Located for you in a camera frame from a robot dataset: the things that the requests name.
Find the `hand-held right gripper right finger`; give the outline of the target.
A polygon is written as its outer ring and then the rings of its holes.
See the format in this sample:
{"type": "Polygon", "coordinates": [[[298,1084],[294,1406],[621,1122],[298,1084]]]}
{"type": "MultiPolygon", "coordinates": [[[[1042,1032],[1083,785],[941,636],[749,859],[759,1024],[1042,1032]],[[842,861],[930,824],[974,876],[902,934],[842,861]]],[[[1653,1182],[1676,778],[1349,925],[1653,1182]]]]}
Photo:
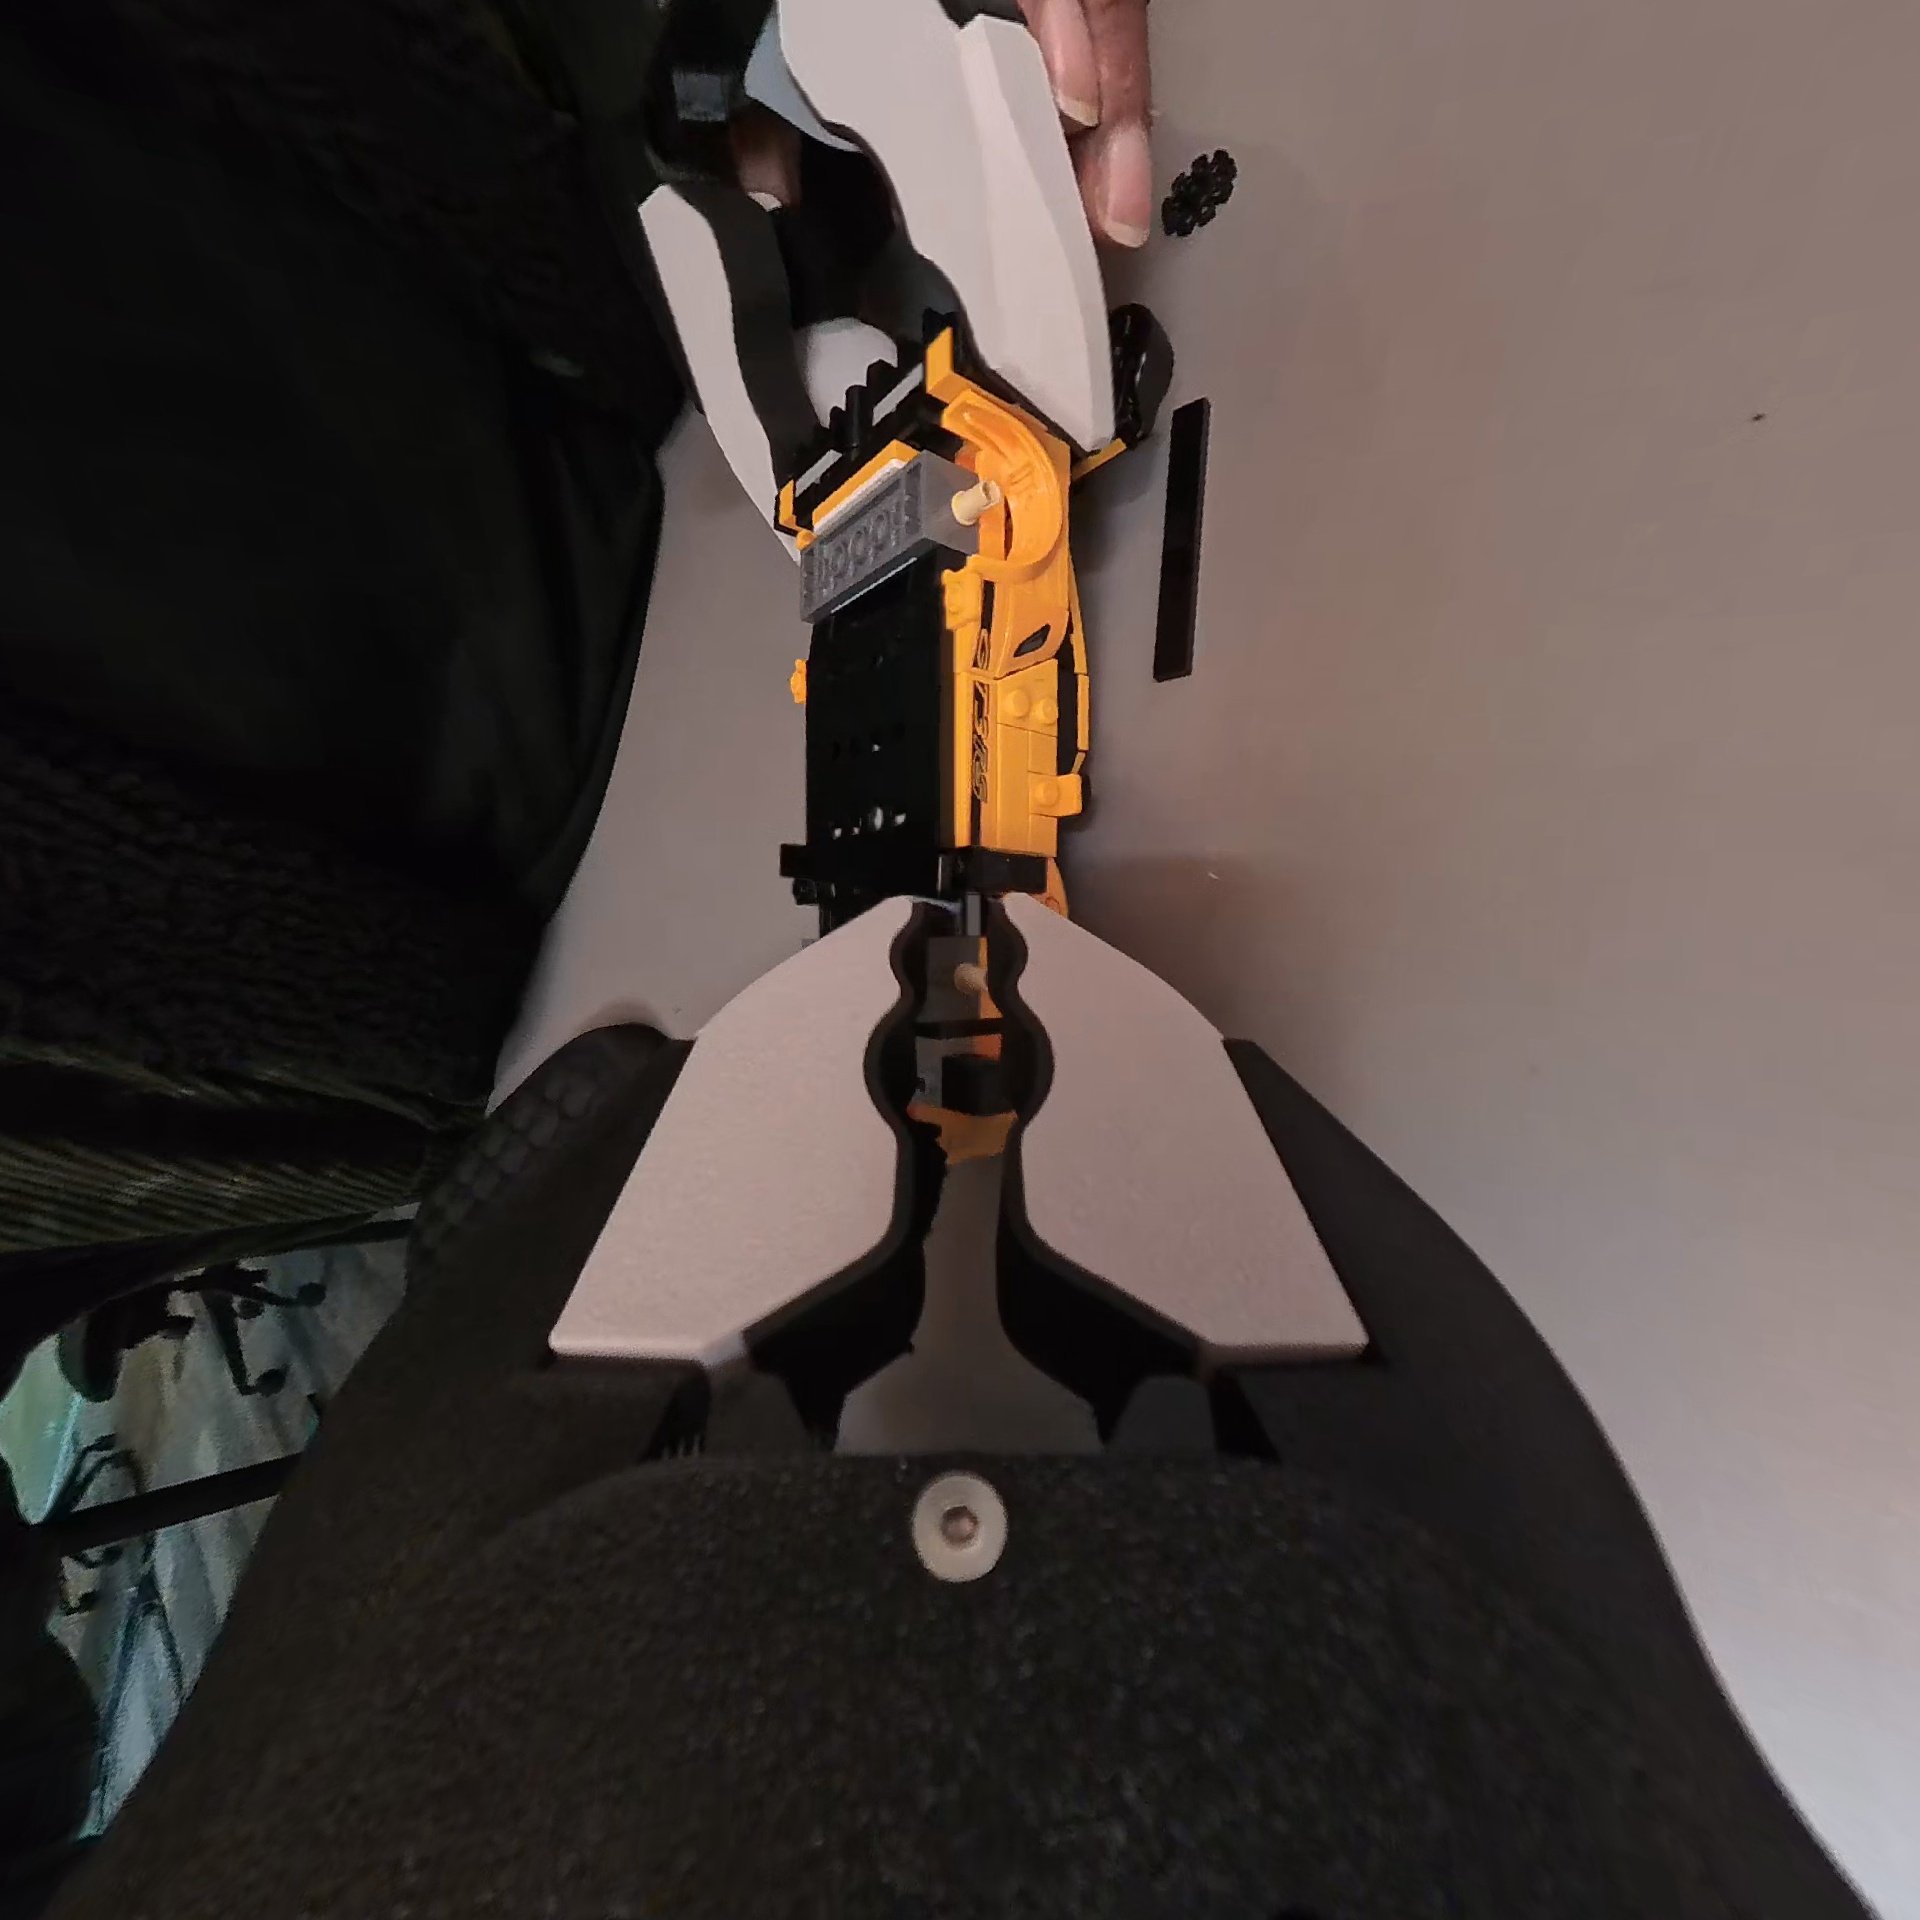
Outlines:
{"type": "Polygon", "coordinates": [[[999,1321],[1110,1443],[1143,1385],[1215,1409],[1244,1371],[1343,1365],[1367,1331],[1215,1027],[1028,897],[991,910],[1014,1126],[999,1321]]]}

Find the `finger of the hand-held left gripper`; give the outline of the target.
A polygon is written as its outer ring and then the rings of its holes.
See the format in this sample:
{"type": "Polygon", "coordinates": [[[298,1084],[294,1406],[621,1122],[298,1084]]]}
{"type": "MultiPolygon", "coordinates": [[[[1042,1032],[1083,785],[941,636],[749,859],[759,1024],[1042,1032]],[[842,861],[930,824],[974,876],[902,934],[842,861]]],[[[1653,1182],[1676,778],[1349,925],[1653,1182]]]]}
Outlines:
{"type": "Polygon", "coordinates": [[[665,321],[711,437],[793,561],[779,497],[823,430],[773,211],[735,182],[661,182],[641,203],[665,321]]]}
{"type": "Polygon", "coordinates": [[[1019,14],[779,3],[774,35],[811,117],[876,161],[913,250],[955,292],[979,362],[1077,449],[1107,446],[1107,288],[1019,14]]]}

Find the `black lego wheel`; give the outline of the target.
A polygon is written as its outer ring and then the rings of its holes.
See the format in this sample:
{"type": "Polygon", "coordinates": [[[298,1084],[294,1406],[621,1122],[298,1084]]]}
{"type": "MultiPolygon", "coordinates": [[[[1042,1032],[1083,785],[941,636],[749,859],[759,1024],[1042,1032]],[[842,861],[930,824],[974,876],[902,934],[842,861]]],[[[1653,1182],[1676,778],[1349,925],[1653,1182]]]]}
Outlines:
{"type": "Polygon", "coordinates": [[[1117,304],[1110,310],[1110,382],[1113,433],[1122,449],[1137,449],[1154,433],[1172,371],[1172,345],[1151,309],[1117,304]]]}

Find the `yellow lego car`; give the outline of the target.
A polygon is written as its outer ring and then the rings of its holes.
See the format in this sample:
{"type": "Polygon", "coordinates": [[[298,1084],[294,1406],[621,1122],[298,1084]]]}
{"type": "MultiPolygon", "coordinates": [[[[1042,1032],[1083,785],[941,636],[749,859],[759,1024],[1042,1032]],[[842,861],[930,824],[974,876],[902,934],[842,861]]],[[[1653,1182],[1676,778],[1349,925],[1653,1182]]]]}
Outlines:
{"type": "Polygon", "coordinates": [[[929,310],[918,352],[847,389],[777,498],[807,626],[804,821],[779,870],[823,932],[890,897],[949,913],[908,1100],[949,1163],[1012,1129],[981,910],[1014,894],[1068,913],[1060,838],[1087,755],[1074,467],[990,384],[962,322],[929,310]]]}

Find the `black lego rod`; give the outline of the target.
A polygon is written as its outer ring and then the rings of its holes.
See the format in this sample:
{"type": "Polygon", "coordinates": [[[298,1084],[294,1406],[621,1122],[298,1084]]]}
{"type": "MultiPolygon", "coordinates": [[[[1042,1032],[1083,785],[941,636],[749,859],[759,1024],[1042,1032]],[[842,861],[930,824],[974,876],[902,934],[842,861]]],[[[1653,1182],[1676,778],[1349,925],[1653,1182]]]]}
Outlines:
{"type": "Polygon", "coordinates": [[[1170,416],[1151,653],[1151,676],[1156,684],[1181,681],[1193,673],[1197,596],[1202,585],[1209,433],[1209,398],[1193,398],[1170,416]]]}

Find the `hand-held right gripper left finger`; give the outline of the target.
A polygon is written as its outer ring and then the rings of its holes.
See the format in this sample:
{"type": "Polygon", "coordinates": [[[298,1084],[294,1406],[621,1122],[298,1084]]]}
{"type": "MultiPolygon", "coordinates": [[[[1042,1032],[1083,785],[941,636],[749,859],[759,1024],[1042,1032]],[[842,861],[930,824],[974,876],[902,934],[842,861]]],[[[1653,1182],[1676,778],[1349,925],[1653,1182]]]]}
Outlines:
{"type": "Polygon", "coordinates": [[[834,1443],[850,1394],[924,1310],[938,1202],[908,1117],[926,947],[899,897],[726,1002],[684,1046],[638,1158],[549,1334],[556,1361],[773,1378],[834,1443]]]}

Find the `person's left hand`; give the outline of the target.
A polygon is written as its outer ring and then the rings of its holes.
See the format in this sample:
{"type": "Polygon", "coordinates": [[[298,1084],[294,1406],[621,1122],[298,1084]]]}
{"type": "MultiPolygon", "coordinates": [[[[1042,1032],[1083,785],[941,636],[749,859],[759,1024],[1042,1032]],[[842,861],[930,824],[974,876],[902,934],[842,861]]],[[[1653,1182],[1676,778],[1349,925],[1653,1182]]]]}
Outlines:
{"type": "Polygon", "coordinates": [[[1148,3],[1019,3],[1039,46],[1097,242],[1140,250],[1154,224],[1148,3]]]}

